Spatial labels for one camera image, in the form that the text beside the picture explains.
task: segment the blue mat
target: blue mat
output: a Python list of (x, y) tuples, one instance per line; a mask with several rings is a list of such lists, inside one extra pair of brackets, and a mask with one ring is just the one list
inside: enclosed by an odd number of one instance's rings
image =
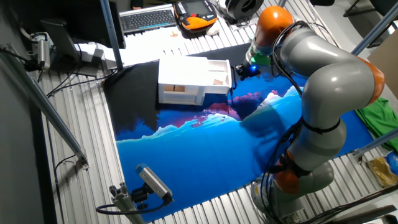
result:
[[(234, 65), (247, 48), (199, 56), (228, 58)], [(301, 116), (297, 92), (286, 78), (273, 78), (269, 71), (260, 78), (238, 80), (232, 96), (206, 95), (203, 106), (159, 105), (158, 66), (138, 65), (105, 88), (128, 189), (142, 186), (135, 168), (145, 163), (174, 194), (175, 202), (144, 214), (146, 221), (223, 195), (260, 176), (277, 140)], [(306, 79), (294, 79), (304, 86)], [(355, 112), (341, 118), (348, 135), (339, 156), (372, 141)], [(162, 201), (150, 195), (146, 203), (151, 208)]]

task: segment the metal table slats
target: metal table slats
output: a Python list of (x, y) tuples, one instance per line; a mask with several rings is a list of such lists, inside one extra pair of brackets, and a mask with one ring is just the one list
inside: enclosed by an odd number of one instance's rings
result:
[[(257, 17), (266, 7), (276, 4), (275, 0), (266, 1), (256, 13)], [(312, 6), (306, 1), (288, 1), (285, 7), (303, 20), (313, 21), (310, 9)], [(320, 18), (316, 22), (325, 26)], [(164, 54), (190, 55), (245, 44), (250, 42), (256, 31), (255, 25), (232, 30), (222, 18), (217, 23), (221, 26), (218, 35), (203, 37), (195, 34), (193, 38), (184, 40), (184, 47), (165, 50)], [(333, 37), (327, 31), (318, 27), (314, 29), (321, 37), (333, 43)], [(126, 38), (129, 42), (133, 42), (135, 36), (145, 34), (147, 33), (130, 35)], [(105, 75), (104, 71), (98, 71), (99, 77)], [(48, 93), (66, 78), (66, 74), (44, 75), (40, 86), (45, 93)], [(67, 82), (74, 84), (92, 79), (94, 78), (71, 75)], [(85, 148), (90, 163), (90, 168), (83, 170), (75, 167), (74, 157), (60, 165), (56, 174), (50, 169), (59, 223), (62, 223), (61, 207), (65, 223), (129, 223), (124, 216), (107, 216), (95, 212), (97, 206), (111, 203), (108, 187), (124, 181), (108, 105), (101, 84), (100, 80), (76, 85), (63, 89), (50, 98), (79, 144)], [(62, 159), (72, 156), (73, 152), (52, 125), (49, 123), (47, 126), (44, 115), (43, 121), (49, 164), (53, 167)], [(371, 160), (383, 156), (384, 153), (385, 149), (373, 149), (365, 153), (364, 158)], [(335, 169), (335, 181), (331, 185), (300, 199), (305, 205), (305, 210), (298, 212), (301, 220), (312, 218), (325, 210), (381, 190), (366, 166), (353, 162), (349, 156), (336, 158), (330, 162)], [(60, 202), (57, 197), (55, 175), (59, 182)], [(250, 186), (245, 186), (152, 223), (262, 223), (262, 219), (263, 214), (257, 210), (251, 200)]]

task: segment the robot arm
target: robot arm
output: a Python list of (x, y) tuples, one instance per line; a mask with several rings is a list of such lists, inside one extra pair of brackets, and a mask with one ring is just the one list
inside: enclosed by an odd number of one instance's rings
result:
[[(245, 61), (236, 70), (241, 79), (258, 74), (251, 68), (255, 55), (268, 57), (279, 34), (293, 24), (292, 16), (278, 6), (262, 12), (256, 36)], [(334, 178), (327, 162), (335, 157), (346, 140), (346, 126), (340, 116), (375, 101), (384, 88), (384, 75), (370, 63), (331, 45), (310, 28), (289, 33), (280, 50), (281, 63), (308, 81), (302, 93), (302, 119), (295, 139), (278, 161), (284, 168), (273, 175), (272, 194), (279, 217), (295, 212), (284, 211), (299, 197), (329, 185)], [(255, 204), (258, 196), (252, 192)]]

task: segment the white box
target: white box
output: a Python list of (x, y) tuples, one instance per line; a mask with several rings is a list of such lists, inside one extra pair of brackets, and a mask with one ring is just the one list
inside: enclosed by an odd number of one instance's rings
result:
[(163, 57), (159, 62), (159, 103), (202, 105), (206, 93), (228, 94), (232, 87), (228, 60)]

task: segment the cable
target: cable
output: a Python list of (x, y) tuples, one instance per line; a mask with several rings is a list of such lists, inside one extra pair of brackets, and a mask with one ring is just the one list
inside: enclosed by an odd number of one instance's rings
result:
[(68, 73), (67, 78), (64, 79), (57, 87), (55, 87), (53, 90), (51, 90), (50, 93), (47, 94), (47, 97), (53, 96), (53, 93), (54, 93), (55, 91), (57, 91), (57, 88), (59, 88), (60, 86), (62, 86), (62, 84), (65, 83), (65, 82), (69, 79), (69, 77), (70, 77), (71, 75), (72, 75), (72, 74), (69, 74), (69, 73)]
[[(323, 27), (322, 25), (315, 24), (315, 23), (314, 23), (313, 25), (322, 27), (323, 29), (326, 30), (326, 28)], [(283, 38), (285, 38), (285, 36), (286, 36), (295, 26), (306, 26), (306, 27), (308, 27), (309, 25), (306, 24), (306, 23), (303, 22), (303, 21), (298, 21), (298, 22), (295, 22), (294, 24), (288, 26), (286, 29), (284, 29), (284, 30), (281, 32), (281, 34), (280, 34), (280, 35), (278, 36), (278, 38), (274, 41), (273, 46), (272, 46), (272, 62), (273, 62), (272, 65), (275, 65), (275, 66), (278, 68), (278, 70), (280, 70), (281, 74), (282, 74), (283, 76), (285, 76), (286, 78), (289, 79), (289, 81), (293, 84), (293, 86), (294, 86), (294, 87), (296, 88), (296, 90), (298, 91), (299, 95), (302, 96), (302, 91), (301, 91), (300, 87), (297, 85), (297, 83), (294, 82), (294, 80), (292, 79), (292, 77), (290, 76), (290, 74), (288, 74), (288, 73), (284, 70), (284, 68), (281, 67), (281, 63), (280, 63), (280, 61), (279, 61), (279, 59), (278, 59), (277, 54), (275, 53), (275, 49), (279, 46), (280, 42), (283, 40)], [(271, 217), (272, 219), (274, 219), (274, 221), (277, 222), (277, 223), (282, 223), (282, 222), (277, 218), (277, 215), (275, 214), (275, 211), (274, 211), (274, 206), (272, 205), (273, 202), (272, 202), (272, 193), (271, 193), (271, 189), (272, 189), (273, 180), (270, 180), (270, 177), (271, 177), (272, 174), (268, 174), (268, 175), (267, 175), (267, 179), (266, 179), (266, 181), (265, 181), (265, 185), (266, 185), (266, 186), (264, 187), (265, 190), (266, 190), (266, 199), (267, 199), (268, 204), (269, 204), (268, 207), (266, 206), (265, 201), (264, 201), (264, 197), (263, 197), (263, 190), (262, 190), (262, 188), (263, 188), (263, 183), (264, 183), (264, 179), (265, 179), (266, 172), (270, 169), (271, 165), (272, 165), (273, 163), (276, 162), (276, 161), (275, 161), (275, 157), (276, 157), (276, 155), (277, 155), (278, 149), (280, 148), (281, 144), (282, 144), (283, 142), (288, 141), (288, 140), (290, 141), (290, 143), (292, 143), (292, 141), (294, 141), (295, 137), (296, 137), (297, 134), (299, 133), (301, 125), (302, 125), (302, 120), (300, 119), (300, 120), (297, 121), (295, 124), (293, 124), (293, 125), (285, 132), (285, 134), (279, 139), (279, 141), (278, 141), (278, 143), (277, 143), (277, 145), (276, 145), (276, 147), (275, 147), (275, 149), (274, 149), (274, 152), (272, 153), (272, 155), (270, 156), (270, 158), (269, 158), (269, 160), (268, 160), (268, 163), (267, 163), (267, 165), (266, 165), (266, 169), (265, 169), (265, 171), (264, 171), (264, 173), (263, 173), (262, 180), (261, 180), (261, 185), (260, 185), (260, 197), (261, 197), (263, 206), (264, 206), (264, 208), (266, 209), (266, 213), (268, 214), (268, 216)], [(287, 153), (287, 149), (288, 149), (288, 146), (284, 149), (284, 154), (285, 154), (285, 155), (286, 155), (286, 153)], [(347, 203), (346, 205), (341, 205), (341, 206), (339, 206), (339, 207), (336, 207), (336, 208), (333, 208), (333, 209), (331, 209), (331, 210), (325, 211), (325, 212), (323, 212), (323, 213), (321, 213), (321, 214), (319, 214), (319, 215), (317, 215), (317, 216), (315, 216), (315, 217), (313, 217), (313, 218), (311, 218), (311, 219), (309, 219), (309, 220), (307, 220), (307, 221), (300, 222), (299, 224), (316, 224), (316, 223), (325, 222), (325, 221), (327, 221), (328, 219), (330, 219), (331, 217), (334, 217), (335, 215), (337, 215), (337, 214), (339, 214), (339, 213), (341, 213), (341, 212), (343, 212), (343, 211), (345, 211), (345, 210), (347, 210), (347, 209), (349, 209), (349, 208), (352, 208), (352, 207), (354, 207), (354, 206), (356, 206), (356, 205), (359, 205), (359, 204), (361, 204), (361, 203), (364, 203), (364, 202), (367, 202), (367, 201), (369, 201), (369, 200), (372, 200), (372, 199), (374, 199), (374, 198), (376, 198), (376, 197), (380, 197), (380, 196), (382, 196), (382, 195), (384, 195), (384, 194), (391, 193), (391, 192), (393, 192), (393, 191), (395, 191), (395, 190), (398, 190), (398, 185), (395, 185), (395, 186), (393, 186), (393, 187), (389, 187), (388, 189), (381, 190), (380, 192), (376, 192), (376, 193), (374, 193), (374, 194), (372, 194), (372, 195), (368, 195), (367, 197), (364, 197), (364, 198), (362, 198), (362, 199), (359, 199), (359, 200), (357, 200), (357, 201), (355, 201), (355, 202)]]
[[(51, 133), (50, 133), (50, 123), (47, 118), (45, 119), (45, 122), (47, 123), (47, 133), (49, 134), (49, 143), (50, 143), (52, 164), (53, 164), (53, 168), (55, 170), (55, 167), (54, 167), (55, 159), (54, 159), (54, 150), (52, 147), (52, 140), (51, 140)], [(54, 180), (55, 180), (55, 189), (57, 190), (58, 204), (59, 204), (60, 210), (61, 210), (62, 223), (65, 223), (65, 220), (63, 218), (63, 210), (62, 210), (61, 195), (60, 195), (60, 188), (59, 188), (59, 184), (58, 184), (57, 172), (54, 172)]]
[(1, 53), (1, 52), (4, 52), (4, 53), (6, 53), (6, 54), (9, 54), (9, 55), (12, 55), (12, 56), (14, 56), (14, 57), (17, 57), (19, 60), (22, 60), (22, 61), (24, 61), (25, 63), (31, 64), (31, 65), (33, 65), (33, 66), (35, 66), (35, 67), (39, 66), (38, 64), (36, 64), (36, 63), (34, 63), (34, 62), (30, 61), (30, 60), (27, 60), (27, 59), (24, 58), (24, 57), (21, 57), (21, 56), (19, 56), (19, 55), (17, 55), (17, 54), (14, 54), (14, 53), (12, 53), (12, 52), (9, 51), (9, 50), (6, 50), (6, 48), (1, 48), (1, 47), (0, 47), (0, 53)]
[[(82, 51), (81, 51), (80, 44), (79, 44), (79, 43), (76, 43), (76, 44), (77, 44), (77, 46), (79, 47), (79, 51), (80, 51), (80, 63), (82, 63), (82, 61), (83, 61), (83, 53), (82, 53)], [(76, 76), (78, 75), (79, 72), (80, 72), (80, 68), (77, 70)], [(65, 83), (65, 82), (70, 78), (70, 76), (71, 76), (71, 74), (69, 74), (69, 73), (67, 73), (67, 74), (68, 74), (67, 78), (64, 79), (64, 81), (62, 81), (57, 87), (55, 87), (53, 90), (51, 90), (51, 91), (47, 94), (47, 97), (50, 98), (51, 96), (53, 96), (54, 94), (58, 93), (59, 90), (62, 89), (62, 88), (60, 88), (60, 86), (62, 86), (62, 84)]]
[(72, 156), (70, 156), (70, 157), (67, 157), (67, 158), (62, 159), (62, 160), (55, 166), (54, 171), (56, 171), (57, 168), (58, 168), (58, 166), (61, 165), (61, 163), (63, 163), (65, 160), (70, 159), (70, 158), (73, 158), (73, 157), (75, 157), (75, 156), (76, 156), (76, 154), (74, 154), (74, 155), (72, 155)]
[(109, 204), (109, 205), (98, 206), (95, 210), (98, 213), (105, 214), (105, 215), (139, 215), (139, 214), (145, 214), (145, 213), (150, 213), (150, 212), (156, 212), (166, 205), (167, 205), (167, 203), (163, 202), (160, 206), (158, 206), (156, 208), (145, 209), (145, 210), (140, 210), (140, 211), (128, 211), (128, 212), (113, 212), (113, 211), (102, 210), (102, 208), (116, 207), (113, 204)]
[[(53, 46), (51, 47), (50, 56), (51, 56), (52, 52), (54, 51), (54, 48), (55, 48), (55, 45), (53, 45)], [(41, 81), (43, 72), (44, 72), (44, 69), (42, 69), (42, 71), (40, 72), (39, 77), (37, 78), (37, 83), (39, 83), (39, 82)]]
[(293, 84), (293, 86), (295, 87), (295, 89), (297, 90), (298, 94), (300, 95), (300, 97), (302, 96), (302, 90), (301, 88), (297, 85), (297, 83), (292, 79), (292, 77), (290, 76), (290, 74), (288, 74), (284, 68), (282, 68), (282, 64), (279, 61), (278, 55), (276, 54), (276, 48), (280, 45), (280, 43), (282, 42), (282, 40), (287, 36), (287, 34), (290, 33), (290, 31), (296, 27), (296, 26), (305, 26), (305, 27), (309, 27), (309, 25), (304, 22), (304, 21), (297, 21), (291, 25), (289, 25), (288, 27), (286, 27), (278, 36), (278, 38), (276, 38), (276, 40), (274, 41), (274, 43), (272, 44), (272, 61), (274, 63), (274, 65), (278, 68), (278, 70), (281, 72), (281, 74), (283, 76), (285, 76), (287, 79), (289, 79), (289, 81)]
[(312, 30), (313, 30), (313, 27), (312, 27), (312, 26), (317, 26), (317, 27), (322, 28), (322, 29), (323, 29), (324, 31), (326, 31), (326, 33), (330, 36), (330, 39), (333, 41), (333, 43), (335, 43), (336, 47), (340, 48), (340, 47), (338, 46), (337, 42), (335, 41), (335, 39), (333, 38), (333, 36), (329, 33), (328, 29), (326, 29), (325, 26), (323, 26), (323, 25), (321, 25), (321, 24), (317, 24), (317, 23), (313, 23), (313, 24), (311, 24), (310, 26), (311, 26)]
[(116, 74), (116, 72), (117, 72), (117, 70), (115, 70), (114, 72), (110, 73), (109, 75), (107, 75), (107, 76), (105, 76), (105, 77), (95, 78), (95, 79), (93, 79), (93, 80), (88, 80), (88, 81), (84, 81), (84, 82), (80, 82), (80, 83), (75, 83), (75, 84), (63, 86), (63, 87), (57, 89), (55, 92), (53, 92), (53, 93), (52, 93), (52, 96), (53, 96), (54, 94), (58, 93), (60, 90), (62, 90), (62, 89), (64, 89), (64, 88), (72, 87), (72, 86), (75, 86), (75, 85), (81, 85), (81, 84), (89, 83), (89, 82), (93, 82), (93, 81), (98, 81), (98, 80), (102, 80), (102, 79), (107, 79), (107, 78), (109, 78), (110, 76)]
[[(299, 85), (293, 80), (293, 78), (290, 76), (289, 73), (286, 72), (285, 68), (282, 66), (281, 62), (279, 61), (279, 58), (276, 54), (276, 48), (279, 47), (280, 43), (282, 42), (282, 40), (287, 36), (287, 34), (290, 33), (290, 31), (296, 27), (296, 26), (305, 26), (305, 27), (309, 27), (308, 24), (304, 21), (297, 21), (291, 25), (289, 25), (288, 27), (286, 27), (278, 36), (278, 38), (276, 38), (276, 40), (274, 41), (274, 43), (272, 44), (272, 66), (271, 66), (271, 72), (274, 75), (274, 71), (273, 71), (273, 66), (275, 65), (278, 69), (278, 71), (280, 71), (280, 74), (282, 74), (284, 77), (286, 77), (291, 84), (295, 87), (295, 89), (297, 90), (297, 93), (300, 95), (300, 97), (302, 96), (302, 90), (299, 87)], [(286, 132), (284, 133), (284, 135), (278, 140), (278, 143), (272, 153), (272, 155), (270, 156), (267, 165), (266, 165), (266, 169), (262, 175), (262, 179), (261, 179), (261, 184), (260, 184), (260, 197), (262, 200), (262, 204), (264, 206), (264, 208), (266, 209), (266, 212), (268, 213), (268, 215), (276, 222), (276, 223), (282, 223), (278, 218), (277, 215), (275, 214), (274, 211), (274, 206), (272, 205), (272, 194), (271, 194), (271, 187), (272, 187), (272, 182), (273, 180), (270, 180), (271, 174), (268, 173), (267, 178), (266, 178), (266, 183), (265, 183), (265, 190), (266, 190), (266, 198), (268, 201), (268, 207), (266, 206), (266, 203), (264, 201), (264, 197), (263, 197), (263, 183), (264, 183), (264, 179), (266, 176), (266, 172), (271, 168), (271, 166), (273, 164), (276, 163), (275, 159), (276, 159), (276, 155), (277, 152), (280, 148), (280, 145), (288, 140), (290, 140), (290, 142), (292, 142), (295, 137), (296, 134), (298, 133), (300, 127), (301, 127), (301, 119), (298, 120), (295, 124), (291, 125), (291, 127), (286, 130)], [(288, 146), (284, 149), (284, 154), (286, 155), (287, 153), (287, 148)]]

